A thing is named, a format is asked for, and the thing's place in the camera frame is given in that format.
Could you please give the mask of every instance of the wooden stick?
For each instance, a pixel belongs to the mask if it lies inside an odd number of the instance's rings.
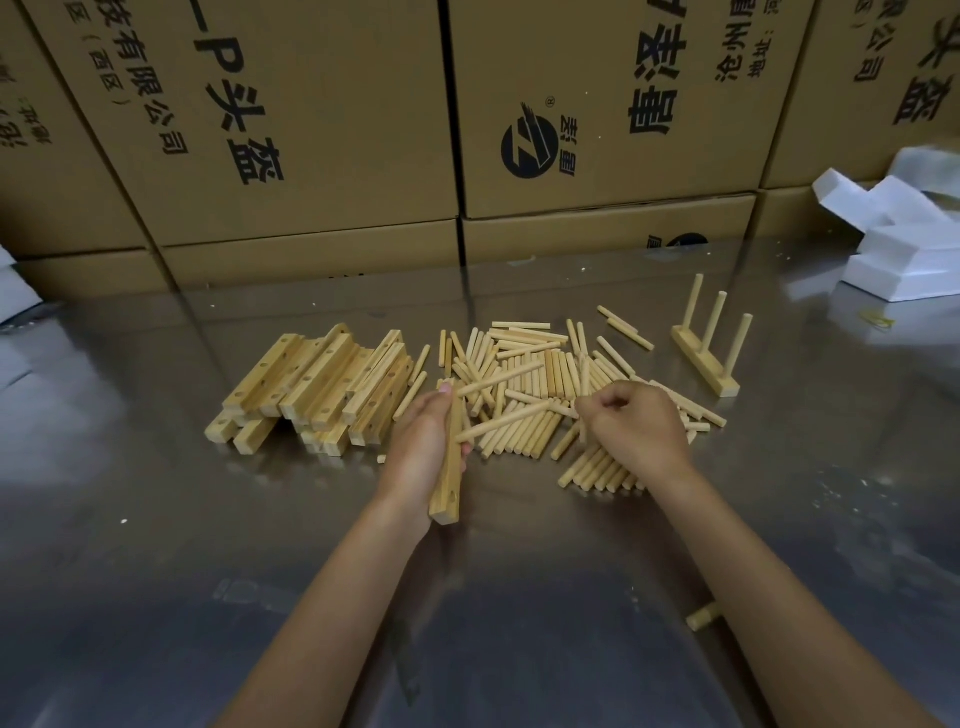
[[[697,299],[700,298],[700,287],[704,284],[704,274],[698,273],[693,279],[693,288],[690,289],[690,299],[686,302],[686,312],[684,313],[684,322],[681,324],[686,329],[690,329],[693,323],[693,312],[697,309]]]
[[[426,372],[420,372],[417,376],[417,379],[414,381],[410,391],[407,392],[407,396],[403,398],[403,401],[400,403],[400,406],[396,409],[394,413],[394,422],[399,422],[399,419],[403,417],[403,413],[407,411],[407,407],[410,406],[410,402],[414,400],[414,397],[417,396],[417,392],[420,391],[420,388],[423,386],[423,383],[426,381]]]
[[[723,311],[723,304],[727,300],[727,291],[720,291],[717,294],[716,303],[710,312],[710,320],[707,321],[707,330],[704,332],[704,338],[700,344],[700,353],[709,352],[710,344],[713,341],[713,334],[717,330],[717,323],[720,321],[720,313]]]
[[[570,383],[573,385],[573,394],[575,397],[580,397],[580,371],[577,369],[577,360],[573,358],[573,354],[570,352],[566,353],[566,366],[570,370]]]
[[[580,335],[577,333],[577,328],[573,326],[573,320],[566,320],[566,330],[570,332],[570,346],[573,347],[573,353],[575,356],[580,356]]]
[[[470,340],[467,342],[467,359],[470,359],[471,361],[473,359],[473,355],[476,353],[476,349],[474,347],[477,345],[477,334],[479,333],[480,329],[473,327],[473,331],[470,332]]]
[[[733,367],[736,366],[736,360],[740,358],[740,350],[743,349],[743,342],[747,339],[747,332],[750,330],[750,324],[753,320],[754,315],[751,313],[743,314],[743,318],[740,319],[740,328],[736,330],[736,336],[733,338],[730,355],[723,367],[723,376],[733,376]]]
[[[629,379],[627,375],[613,366],[613,362],[611,362],[602,353],[594,351],[593,358],[596,360],[597,364],[600,365],[600,368],[607,373],[607,376],[609,376],[612,381],[626,381]]]
[[[587,466],[587,463],[593,457],[593,455],[600,449],[599,445],[593,445],[590,448],[584,450],[584,452],[574,461],[573,465],[566,469],[566,472],[560,476],[560,480],[557,481],[557,484],[561,488],[565,488],[576,477],[577,473],[580,472],[583,468]]]
[[[573,441],[577,439],[582,427],[583,425],[581,423],[573,424],[573,427],[567,431],[560,443],[553,448],[553,452],[550,453],[551,460],[560,460],[560,458],[564,456],[564,453],[573,445]]]
[[[624,318],[621,317],[621,316],[617,316],[615,313],[613,313],[613,312],[612,312],[611,310],[609,310],[608,308],[605,308],[605,307],[602,306],[602,305],[598,305],[598,306],[597,306],[597,310],[600,311],[600,314],[601,314],[602,316],[606,316],[608,320],[609,320],[609,319],[614,319],[615,321],[619,321],[623,326],[625,326],[626,328],[628,328],[629,330],[631,330],[633,333],[639,333],[639,330],[637,330],[636,327],[628,324],[627,321],[626,321],[626,319],[624,319]]]
[[[544,330],[544,331],[549,331],[549,330],[550,330],[550,325],[549,325],[549,324],[539,324],[539,323],[537,323],[537,322],[531,323],[531,322],[529,322],[529,321],[494,321],[494,322],[491,324],[491,328],[510,328],[510,327],[517,327],[517,328],[538,328],[538,329],[542,329],[542,330]]]
[[[531,339],[540,339],[541,341],[559,341],[565,344],[569,338],[561,333],[551,333],[550,331],[534,331],[530,328],[508,328],[508,331],[518,333],[520,336],[528,336]]]
[[[588,351],[587,348],[587,332],[584,330],[584,322],[577,322],[577,338],[580,340],[580,353]]]
[[[542,344],[537,344],[536,346],[526,347],[524,349],[513,349],[506,352],[499,352],[496,355],[496,358],[500,361],[504,359],[513,359],[515,356],[523,356],[528,353],[537,353],[537,352],[546,352],[550,349],[559,349],[561,344],[559,341],[545,341]]]
[[[471,427],[470,429],[464,432],[461,432],[460,434],[457,435],[457,438],[458,438],[457,442],[464,443],[472,437],[479,437],[480,435],[486,434],[491,430],[498,429],[503,425],[508,425],[509,423],[513,423],[513,422],[519,422],[520,420],[525,420],[528,417],[533,417],[534,415],[538,415],[540,412],[543,412],[549,407],[550,407],[550,402],[545,401],[545,402],[541,402],[540,404],[531,404],[529,407],[524,407],[521,410],[515,410],[509,415],[498,417],[495,420],[490,420],[488,423],[482,423],[475,427]]]
[[[546,430],[544,430],[540,436],[540,441],[537,442],[537,446],[533,448],[530,457],[534,460],[540,460],[540,458],[543,457],[543,451],[546,449],[546,446],[550,444],[550,440],[553,439],[553,433],[557,431],[557,427],[560,426],[560,422],[563,419],[564,418],[556,412],[550,413],[550,420],[547,423]]]
[[[636,333],[636,331],[629,330],[627,327],[625,327],[616,319],[607,319],[607,323],[610,324],[613,328],[615,328],[617,331],[622,333],[631,341],[636,341],[641,347],[646,349],[648,352],[652,352],[654,350],[653,344],[651,344],[649,341],[647,341],[638,333]]]
[[[465,351],[464,351],[464,348],[460,345],[460,337],[457,336],[457,332],[456,332],[456,331],[451,331],[451,332],[450,332],[450,341],[453,342],[453,348],[456,350],[457,356],[459,356],[461,359],[463,359],[464,361],[466,361],[466,360],[467,360],[467,352],[465,352]]]
[[[564,383],[564,399],[575,400],[577,391],[573,388],[573,379],[570,376],[570,367],[566,361],[566,356],[563,352],[557,352],[556,356],[557,363],[560,364],[561,379]]]
[[[414,382],[417,380],[417,377],[420,376],[420,372],[423,371],[423,365],[426,363],[426,357],[430,355],[430,345],[427,344],[423,347],[423,351],[420,352],[420,358],[417,359],[417,364],[414,365],[413,375],[410,377],[410,386],[414,385]]]
[[[620,369],[622,369],[627,375],[636,375],[636,369],[627,363],[627,360],[624,359],[620,353],[610,345],[610,342],[607,341],[607,339],[605,339],[603,336],[597,336],[597,343],[603,347],[604,351],[611,356],[613,361],[615,361],[619,365]]]

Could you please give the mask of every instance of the small wooden piece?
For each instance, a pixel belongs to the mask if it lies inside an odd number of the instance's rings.
[[[560,443],[553,448],[553,452],[550,453],[551,460],[560,460],[560,458],[564,456],[564,453],[573,445],[573,441],[577,439],[582,427],[583,423],[578,422],[573,424],[573,427],[567,431]]]
[[[423,386],[425,381],[426,372],[420,372],[420,375],[417,377],[414,385],[410,387],[410,391],[407,392],[407,396],[403,398],[400,406],[396,409],[396,412],[394,413],[394,422],[398,422],[399,419],[403,417],[403,413],[407,411],[407,407],[410,406],[410,402],[412,402],[414,397],[417,396],[417,393],[420,391],[420,388]]]
[[[615,313],[613,313],[613,312],[612,312],[611,310],[609,310],[608,308],[605,308],[605,307],[602,306],[602,305],[598,305],[598,306],[597,306],[597,310],[600,311],[600,315],[601,315],[601,316],[605,316],[608,321],[609,321],[610,319],[614,319],[615,321],[620,322],[623,326],[625,326],[626,328],[628,328],[629,330],[631,330],[633,333],[639,333],[639,330],[637,330],[636,327],[632,326],[631,324],[628,324],[627,321],[626,321],[626,319],[623,319],[623,318],[621,318],[620,316],[617,316]]]
[[[580,342],[580,353],[586,352],[587,348],[587,332],[584,331],[584,322],[577,322],[577,340]]]
[[[460,520],[460,445],[463,431],[462,410],[450,407],[446,415],[446,454],[440,467],[440,477],[430,498],[430,518],[440,525]]]
[[[283,372],[302,343],[303,337],[296,333],[280,336],[224,400],[224,411],[231,417],[249,415],[255,411],[268,386]]]
[[[640,336],[638,333],[636,333],[636,331],[633,331],[633,330],[627,328],[626,326],[624,326],[624,325],[623,325],[620,321],[618,321],[617,319],[607,319],[607,323],[610,324],[610,326],[612,326],[613,328],[615,328],[617,331],[619,331],[620,333],[622,333],[624,336],[626,336],[626,337],[627,337],[628,339],[630,339],[631,341],[637,342],[641,347],[643,347],[644,349],[646,349],[648,352],[652,352],[652,351],[654,350],[654,345],[653,345],[653,344],[651,344],[649,341],[647,341],[647,340],[644,339],[642,336]]]
[[[566,320],[566,330],[570,332],[570,346],[573,348],[573,355],[580,356],[580,335],[577,333],[577,328],[573,326],[573,320]]]
[[[532,404],[529,407],[524,407],[521,410],[515,410],[509,415],[504,415],[503,417],[497,418],[496,420],[490,420],[488,423],[482,423],[475,427],[471,427],[469,430],[465,430],[457,435],[459,438],[457,442],[463,443],[466,442],[471,437],[479,437],[491,430],[499,429],[503,425],[508,425],[509,423],[518,422],[534,415],[538,415],[540,412],[543,412],[549,408],[550,402],[545,401],[540,404]]]
[[[517,377],[520,375],[525,375],[528,372],[534,372],[535,370],[542,368],[542,366],[543,366],[543,362],[533,361],[530,364],[517,367],[516,369],[513,369],[511,371],[504,372],[501,370],[495,376],[491,376],[487,379],[484,379],[483,381],[474,382],[473,384],[469,384],[466,387],[463,387],[462,389],[457,391],[457,396],[465,397],[466,395],[471,394],[473,392],[480,392],[484,389],[489,389],[493,387],[495,384],[499,384],[501,381],[507,381],[507,379]]]
[[[491,324],[491,328],[537,328],[544,331],[549,331],[551,329],[549,324],[540,324],[537,322],[529,321],[494,321]]]
[[[206,427],[204,436],[211,443],[225,445],[232,440],[239,431],[240,425],[234,422],[226,412],[221,412],[217,419]]]
[[[423,351],[420,352],[420,358],[417,359],[417,364],[414,365],[414,372],[410,375],[410,386],[414,385],[414,382],[417,380],[417,377],[420,376],[420,372],[423,371],[423,365],[426,363],[426,357],[430,355],[430,345],[427,344],[423,347]]]
[[[273,432],[277,417],[264,417],[260,420],[253,420],[249,425],[245,425],[240,434],[233,438],[233,444],[241,455],[253,455],[256,453],[267,435]]]
[[[597,344],[599,344],[603,350],[610,355],[611,359],[613,359],[613,361],[617,363],[617,366],[619,366],[620,369],[622,369],[628,376],[636,374],[636,369],[627,363],[627,360],[620,355],[620,352],[610,345],[610,342],[607,341],[607,339],[605,339],[603,336],[597,336]]]
[[[723,617],[723,612],[720,611],[720,605],[712,601],[703,609],[698,609],[687,617],[686,626],[689,627],[692,632],[699,632],[709,627],[721,617]]]

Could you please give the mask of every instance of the wooden dowel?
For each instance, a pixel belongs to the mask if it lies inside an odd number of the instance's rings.
[[[517,328],[539,328],[539,329],[542,329],[542,330],[544,330],[544,331],[549,331],[549,330],[550,330],[550,325],[549,325],[549,324],[543,324],[543,323],[538,323],[538,322],[529,322],[529,321],[494,321],[494,322],[491,324],[491,327],[492,327],[492,328],[510,328],[510,327],[517,327]]]
[[[733,367],[736,366],[736,360],[740,358],[740,350],[743,349],[743,342],[747,339],[747,332],[750,330],[750,324],[753,320],[754,315],[752,313],[745,313],[743,318],[740,319],[740,328],[736,330],[733,346],[730,348],[730,355],[727,357],[727,363],[724,364],[721,376],[733,376]]]
[[[597,310],[600,311],[600,314],[601,314],[602,316],[606,316],[608,319],[614,319],[615,321],[619,321],[621,324],[623,324],[623,326],[625,326],[626,328],[628,328],[630,331],[633,331],[634,333],[639,333],[639,331],[636,329],[636,327],[628,324],[626,319],[624,319],[624,318],[622,318],[622,317],[620,317],[620,316],[617,316],[615,313],[613,313],[613,312],[612,312],[611,310],[609,310],[608,308],[605,308],[605,307],[602,306],[602,305],[598,305],[598,306],[597,306]]]
[[[475,354],[474,347],[477,345],[477,335],[480,333],[480,329],[473,327],[473,331],[470,332],[470,340],[467,343],[467,359],[473,358]]]
[[[704,338],[700,344],[700,353],[710,351],[710,343],[713,341],[713,334],[717,330],[717,323],[720,321],[720,313],[723,311],[723,304],[727,300],[727,291],[720,291],[717,294],[716,303],[713,304],[713,310],[710,312],[710,320],[707,321],[707,330],[704,331]]]
[[[568,486],[568,485],[573,481],[573,478],[576,477],[576,474],[577,474],[583,467],[585,467],[585,466],[587,465],[587,463],[590,461],[590,458],[593,457],[594,453],[596,453],[596,451],[598,451],[599,449],[600,449],[600,446],[599,446],[599,445],[594,445],[594,446],[591,446],[589,449],[584,450],[583,454],[581,454],[580,457],[578,457],[578,458],[574,461],[573,465],[571,465],[569,468],[567,468],[567,469],[566,469],[566,472],[565,472],[563,475],[560,476],[560,480],[557,481],[557,484],[558,484],[561,488],[565,488],[566,486]]]
[[[654,350],[653,344],[651,344],[649,341],[647,341],[638,333],[636,333],[636,331],[631,331],[628,328],[626,328],[623,324],[621,324],[616,319],[607,319],[607,323],[610,324],[613,328],[615,328],[617,331],[622,333],[631,341],[637,342],[641,347],[646,349],[648,352],[652,352]]]
[[[561,333],[551,333],[550,331],[534,331],[531,328],[508,328],[507,330],[518,333],[520,336],[529,336],[532,339],[540,339],[541,341],[559,341],[561,344],[569,341],[569,337]]]
[[[534,372],[537,369],[540,369],[543,366],[541,361],[533,361],[530,364],[525,364],[523,366],[517,367],[511,371],[500,370],[495,376],[491,376],[488,379],[483,381],[474,382],[473,384],[468,384],[466,387],[457,391],[458,397],[465,397],[466,395],[472,394],[473,392],[480,392],[484,389],[489,389],[495,384],[499,384],[501,381],[506,381],[515,376],[525,375],[528,372]]]
[[[426,372],[420,372],[417,376],[417,380],[413,383],[413,386],[410,387],[410,391],[407,392],[407,396],[403,398],[403,401],[400,403],[400,406],[396,409],[394,413],[394,422],[398,422],[403,413],[407,411],[407,407],[410,406],[410,402],[414,400],[414,397],[417,396],[417,392],[420,391],[420,388],[423,386],[423,383],[426,381]]]
[[[528,417],[533,417],[534,415],[538,415],[540,412],[545,411],[549,407],[550,407],[550,402],[545,401],[545,402],[541,402],[540,404],[531,404],[529,407],[524,407],[523,409],[515,410],[514,412],[511,412],[509,415],[504,415],[503,417],[499,417],[496,420],[490,420],[488,423],[482,423],[480,425],[471,427],[470,429],[461,432],[459,435],[457,435],[457,442],[464,443],[470,438],[479,437],[480,435],[486,434],[491,430],[499,429],[503,425],[508,425],[513,422],[518,422]]]
[[[513,349],[506,352],[499,352],[496,355],[496,358],[503,361],[503,359],[512,359],[515,356],[523,356],[527,353],[546,352],[550,349],[559,349],[560,347],[561,343],[559,341],[544,341],[542,344],[526,347],[524,349]]]
[[[420,358],[417,359],[417,364],[414,366],[414,372],[410,375],[410,381],[408,382],[412,387],[414,382],[417,381],[417,377],[420,376],[420,372],[423,371],[423,365],[426,363],[426,357],[430,355],[430,345],[427,344],[423,347],[423,351],[420,352]]]
[[[597,343],[603,347],[604,351],[611,356],[611,359],[613,359],[613,361],[619,365],[620,369],[622,369],[628,376],[636,375],[636,369],[630,366],[627,363],[627,360],[620,356],[620,353],[610,345],[610,342],[607,341],[607,339],[605,339],[603,336],[597,336]]]
[[[690,328],[693,322],[693,312],[697,309],[697,299],[700,298],[700,287],[704,284],[704,274],[698,273],[693,279],[693,288],[690,289],[690,298],[686,302],[686,312],[684,313],[683,327]]]
[[[564,453],[573,445],[573,441],[577,439],[582,427],[583,425],[581,423],[573,424],[573,427],[567,431],[560,443],[553,448],[553,452],[550,453],[551,460],[560,460],[560,458],[564,456]]]

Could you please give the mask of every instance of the cardboard box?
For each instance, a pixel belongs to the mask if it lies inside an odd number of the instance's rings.
[[[17,263],[16,268],[37,293],[52,301],[170,290],[153,255],[147,251],[24,260]]]
[[[182,288],[456,266],[457,222],[239,240],[163,252]]]
[[[436,3],[25,5],[160,246],[457,214]]]
[[[734,5],[451,0],[467,216],[759,187],[813,0]]]
[[[743,240],[754,195],[465,220],[467,263]]]
[[[957,12],[955,0],[819,3],[763,186],[830,167],[882,179],[901,147],[956,133]]]
[[[869,189],[875,184],[863,182],[862,186]],[[862,237],[862,232],[820,207],[809,186],[758,190],[754,217],[747,232],[748,240],[849,238],[859,241]]]
[[[149,245],[14,2],[0,3],[0,240],[16,257]]]

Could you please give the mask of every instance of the metal table surface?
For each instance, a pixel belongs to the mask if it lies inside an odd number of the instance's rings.
[[[254,457],[204,439],[279,334],[344,321],[418,351],[441,328],[570,317],[730,419],[699,466],[960,726],[960,300],[888,307],[881,330],[861,315],[881,302],[833,290],[844,254],[713,244],[138,297],[0,335],[0,722],[199,726],[237,689],[377,472],[372,451],[311,457],[292,431]],[[698,271],[696,328],[730,292],[717,351],[756,315],[735,400],[669,340]],[[347,725],[772,724],[727,626],[685,628],[708,590],[652,499],[562,490],[562,468],[471,459],[462,520],[415,554]]]

